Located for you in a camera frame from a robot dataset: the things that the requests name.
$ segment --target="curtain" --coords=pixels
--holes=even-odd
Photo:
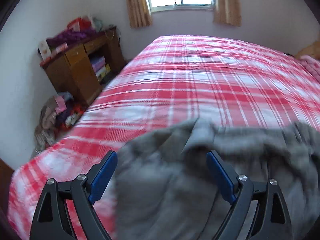
[[[152,25],[150,7],[147,0],[127,0],[131,28]]]
[[[215,0],[214,22],[241,26],[240,0]]]

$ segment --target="window frame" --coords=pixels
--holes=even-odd
[[[163,6],[156,6],[153,7],[151,4],[151,0],[148,0],[149,7],[151,13],[161,12],[161,11],[169,11],[169,10],[205,10],[205,11],[212,11],[214,8],[214,0],[211,0],[211,4],[173,4],[173,5],[163,5]]]

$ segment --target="metal screw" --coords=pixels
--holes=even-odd
[[[239,175],[238,178],[241,181],[246,181],[248,179],[248,177],[246,175]]]
[[[86,178],[85,174],[80,174],[77,177],[78,180],[84,180],[85,178]]]
[[[54,183],[54,179],[48,179],[48,180],[47,180],[47,184],[48,184],[48,185],[51,185],[51,184],[53,184],[53,183]]]
[[[278,182],[275,179],[271,179],[270,184],[275,186],[278,184]]]

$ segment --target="gray cloth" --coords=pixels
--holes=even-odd
[[[208,173],[211,150],[251,180],[276,179],[294,239],[306,235],[320,213],[320,133],[300,122],[268,130],[196,119],[137,137],[118,151],[118,240],[212,239],[230,205]],[[252,202],[238,239],[246,238],[255,207]]]

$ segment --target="pile of clothes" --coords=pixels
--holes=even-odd
[[[201,118],[143,134],[117,151],[117,239],[214,238],[230,204],[207,168],[212,150],[252,181],[275,179],[293,239],[305,239],[316,220],[308,239],[319,239],[320,132],[301,122],[282,129],[233,128]],[[252,201],[239,240],[247,239],[256,206]]]
[[[53,145],[57,134],[66,131],[82,116],[84,109],[75,103],[69,92],[52,96],[41,109],[39,124],[35,128],[36,153]]]

